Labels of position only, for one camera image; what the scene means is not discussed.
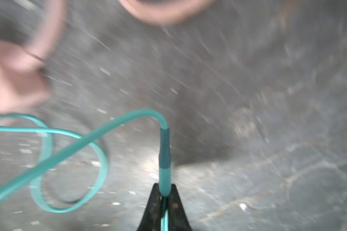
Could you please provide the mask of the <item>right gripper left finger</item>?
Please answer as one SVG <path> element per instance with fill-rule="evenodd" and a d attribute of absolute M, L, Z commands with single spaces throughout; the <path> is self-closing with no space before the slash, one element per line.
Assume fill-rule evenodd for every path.
<path fill-rule="evenodd" d="M 159 184 L 153 184 L 145 211 L 137 231 L 160 231 L 162 219 L 162 196 Z"/>

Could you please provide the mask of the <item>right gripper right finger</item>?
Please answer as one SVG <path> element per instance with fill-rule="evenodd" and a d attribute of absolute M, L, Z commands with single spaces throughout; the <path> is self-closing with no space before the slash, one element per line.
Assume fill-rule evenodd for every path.
<path fill-rule="evenodd" d="M 192 231 L 175 184 L 172 184 L 171 193 L 168 196 L 168 230 Z"/>

